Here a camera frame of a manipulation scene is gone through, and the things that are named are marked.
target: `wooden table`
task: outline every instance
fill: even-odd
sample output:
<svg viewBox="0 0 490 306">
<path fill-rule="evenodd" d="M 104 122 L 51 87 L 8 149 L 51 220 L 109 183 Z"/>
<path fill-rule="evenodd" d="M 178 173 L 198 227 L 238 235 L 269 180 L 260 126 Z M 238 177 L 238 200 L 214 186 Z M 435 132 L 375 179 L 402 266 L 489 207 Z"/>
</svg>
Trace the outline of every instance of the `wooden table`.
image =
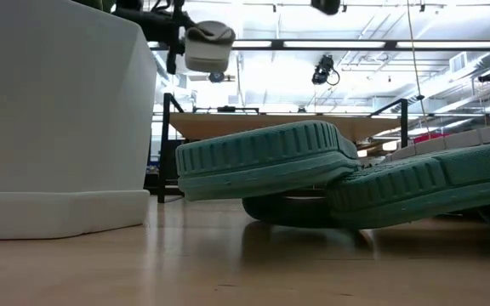
<svg viewBox="0 0 490 306">
<path fill-rule="evenodd" d="M 484 306 L 490 228 L 301 230 L 255 223 L 240 201 L 152 201 L 145 227 L 0 241 L 0 305 Z"/>
<path fill-rule="evenodd" d="M 171 113 L 169 123 L 187 139 L 209 139 L 283 123 L 322 120 L 334 124 L 351 141 L 364 140 L 392 128 L 400 120 L 335 116 L 214 115 Z"/>
</svg>

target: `red object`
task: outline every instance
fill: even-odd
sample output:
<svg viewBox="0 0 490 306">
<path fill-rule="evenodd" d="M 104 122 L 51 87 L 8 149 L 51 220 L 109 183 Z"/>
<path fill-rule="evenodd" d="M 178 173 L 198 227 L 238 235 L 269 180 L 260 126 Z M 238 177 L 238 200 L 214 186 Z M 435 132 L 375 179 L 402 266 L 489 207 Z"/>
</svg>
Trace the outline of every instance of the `red object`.
<svg viewBox="0 0 490 306">
<path fill-rule="evenodd" d="M 449 133 L 430 133 L 430 137 L 429 137 L 429 134 L 426 133 L 426 134 L 423 134 L 423 135 L 417 137 L 416 139 L 414 139 L 413 143 L 418 144 L 418 143 L 426 141 L 426 140 L 436 139 L 436 138 L 440 138 L 440 137 L 446 137 L 448 135 L 451 135 L 451 134 L 449 134 Z"/>
</svg>

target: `white planter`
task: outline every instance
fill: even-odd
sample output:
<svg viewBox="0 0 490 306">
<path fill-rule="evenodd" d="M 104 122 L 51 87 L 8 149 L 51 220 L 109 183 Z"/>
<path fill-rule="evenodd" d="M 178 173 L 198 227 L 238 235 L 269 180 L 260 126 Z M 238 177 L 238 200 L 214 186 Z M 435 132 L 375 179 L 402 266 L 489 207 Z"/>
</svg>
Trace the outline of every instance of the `white planter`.
<svg viewBox="0 0 490 306">
<path fill-rule="evenodd" d="M 0 0 L 0 239 L 143 222 L 156 71 L 136 24 Z"/>
</svg>

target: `cable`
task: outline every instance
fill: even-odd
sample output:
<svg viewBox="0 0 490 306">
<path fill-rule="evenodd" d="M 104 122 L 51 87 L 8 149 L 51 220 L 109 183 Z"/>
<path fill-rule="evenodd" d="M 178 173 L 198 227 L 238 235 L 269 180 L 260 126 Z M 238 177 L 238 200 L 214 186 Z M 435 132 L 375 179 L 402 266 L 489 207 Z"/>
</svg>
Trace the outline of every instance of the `cable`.
<svg viewBox="0 0 490 306">
<path fill-rule="evenodd" d="M 332 86 L 332 87 L 334 87 L 334 86 L 336 86 L 336 85 L 339 84 L 339 81 L 341 80 L 341 76 L 339 76 L 339 73 L 334 68 L 332 68 L 332 71 L 336 74 L 336 76 L 338 76 L 338 81 L 336 83 L 332 84 L 327 79 L 327 84 L 330 85 L 330 86 Z"/>
<path fill-rule="evenodd" d="M 409 36 L 411 37 L 411 41 L 412 41 L 412 55 L 413 55 L 413 67 L 415 69 L 415 82 L 417 83 L 417 91 L 419 92 L 419 97 L 422 97 L 421 84 L 419 82 L 419 71 L 417 70 L 417 59 L 415 57 L 415 41 L 413 39 L 412 15 L 410 12 L 409 0 L 406 1 L 407 1 L 407 23 L 409 24 Z M 424 125 L 426 127 L 426 132 L 428 133 L 430 139 L 429 122 L 426 118 L 426 112 L 424 111 L 423 99 L 420 99 L 419 102 L 421 102 L 421 110 L 423 111 Z"/>
<path fill-rule="evenodd" d="M 166 1 L 166 5 L 164 5 L 164 6 L 160 7 L 160 8 L 158 8 L 158 5 L 160 5 L 160 2 L 161 2 L 161 1 L 162 1 L 162 0 L 157 0 L 157 2 L 156 2 L 156 3 L 154 3 L 154 6 L 152 7 L 151 12 L 156 12 L 156 11 L 158 11 L 158 10 L 162 10 L 162 9 L 169 9 L 169 7 L 171 6 L 171 0 L 167 0 L 167 1 Z"/>
</svg>

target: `track light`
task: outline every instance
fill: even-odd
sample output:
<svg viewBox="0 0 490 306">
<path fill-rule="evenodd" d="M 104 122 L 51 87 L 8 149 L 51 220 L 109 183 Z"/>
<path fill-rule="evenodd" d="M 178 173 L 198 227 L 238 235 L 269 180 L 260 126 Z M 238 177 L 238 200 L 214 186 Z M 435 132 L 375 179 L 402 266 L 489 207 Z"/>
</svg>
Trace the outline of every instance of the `track light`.
<svg viewBox="0 0 490 306">
<path fill-rule="evenodd" d="M 477 81 L 479 81 L 479 82 L 490 82 L 490 73 L 485 75 L 485 76 L 479 76 L 477 78 Z"/>
<path fill-rule="evenodd" d="M 338 76 L 338 81 L 336 83 L 328 82 L 328 77 L 330 77 L 332 72 Z M 324 54 L 319 61 L 319 65 L 315 66 L 315 72 L 313 72 L 311 82 L 315 85 L 328 83 L 328 85 L 336 86 L 339 83 L 339 79 L 339 73 L 333 68 L 332 55 Z"/>
</svg>

